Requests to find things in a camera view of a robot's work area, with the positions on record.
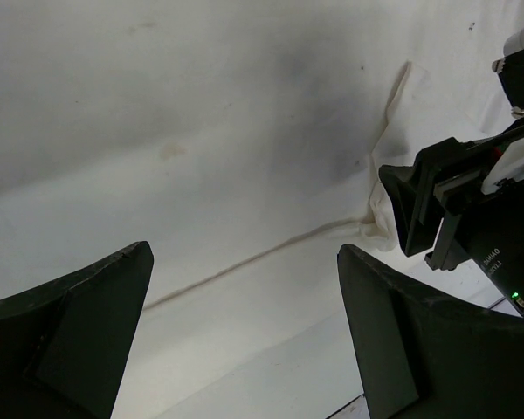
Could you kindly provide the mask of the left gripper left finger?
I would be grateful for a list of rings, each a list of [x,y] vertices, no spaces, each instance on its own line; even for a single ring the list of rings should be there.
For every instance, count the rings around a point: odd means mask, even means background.
[[[0,418],[108,418],[148,292],[136,242],[0,299]]]

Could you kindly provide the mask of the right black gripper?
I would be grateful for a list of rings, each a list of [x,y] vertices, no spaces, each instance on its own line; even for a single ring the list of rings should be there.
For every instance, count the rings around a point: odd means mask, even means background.
[[[503,133],[467,144],[448,174],[435,172],[463,145],[454,138],[417,153],[411,166],[382,165],[379,180],[407,257],[429,250],[433,270],[471,259],[524,317],[524,41],[509,41],[493,64],[515,122]]]

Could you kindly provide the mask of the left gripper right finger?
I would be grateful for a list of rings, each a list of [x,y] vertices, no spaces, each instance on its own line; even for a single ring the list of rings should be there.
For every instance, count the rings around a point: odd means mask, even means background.
[[[524,418],[524,319],[343,245],[341,295],[373,418]]]

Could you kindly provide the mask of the white t shirt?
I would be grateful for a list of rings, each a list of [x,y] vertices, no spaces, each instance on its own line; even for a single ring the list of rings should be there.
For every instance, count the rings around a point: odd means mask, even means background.
[[[0,1],[0,299],[136,241],[116,418],[324,418],[361,392],[336,255],[407,259],[376,165],[502,131],[524,1]]]

